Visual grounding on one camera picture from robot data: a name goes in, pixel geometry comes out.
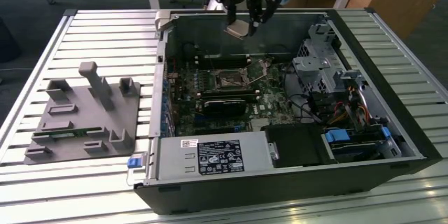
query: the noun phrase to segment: slotted metal surface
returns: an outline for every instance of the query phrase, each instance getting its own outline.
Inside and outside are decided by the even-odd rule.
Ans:
[[[445,90],[386,28],[363,10],[338,11],[359,39],[386,81],[448,157],[448,104]],[[178,216],[157,216],[126,183],[126,157],[26,166],[23,151],[43,111],[50,79],[87,84],[78,63],[94,60],[107,83],[131,76],[142,84],[135,152],[147,148],[153,64],[155,61],[154,11],[82,10],[66,18],[0,148],[0,222],[69,223],[414,223],[448,218],[448,161],[414,175],[397,177],[371,191],[311,198]],[[355,61],[342,50],[347,62]],[[133,179],[141,179],[138,171]]]

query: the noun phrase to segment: gray carpet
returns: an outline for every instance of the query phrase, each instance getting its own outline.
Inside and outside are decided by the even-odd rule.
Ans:
[[[0,0],[0,17],[19,45],[19,58],[0,63],[0,69],[33,68],[65,9],[145,9],[147,0]],[[201,0],[159,0],[161,8],[199,8]],[[448,0],[435,8],[405,41],[431,73],[448,87]],[[0,71],[0,124],[7,115],[30,70]]]

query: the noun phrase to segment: blue tab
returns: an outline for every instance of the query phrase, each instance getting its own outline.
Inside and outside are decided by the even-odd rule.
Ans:
[[[327,143],[338,141],[349,141],[350,137],[347,136],[346,130],[329,130],[325,134]]]
[[[333,136],[330,135],[329,132],[325,133],[325,138],[326,138],[326,142],[327,142],[327,143],[330,143],[330,142],[334,141]]]
[[[381,131],[382,131],[382,134],[383,134],[385,138],[389,138],[389,137],[391,136],[387,127],[382,127],[382,128],[381,128]]]
[[[141,167],[141,158],[139,157],[130,157],[127,160],[127,168],[139,168]]]

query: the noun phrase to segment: power supply label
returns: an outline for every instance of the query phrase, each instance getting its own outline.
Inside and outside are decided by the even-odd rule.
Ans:
[[[201,175],[243,172],[239,140],[197,143]]]

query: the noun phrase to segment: white sticker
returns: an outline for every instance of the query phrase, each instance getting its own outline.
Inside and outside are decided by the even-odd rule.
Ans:
[[[179,147],[187,148],[187,147],[197,147],[197,139],[183,139],[179,141]]]

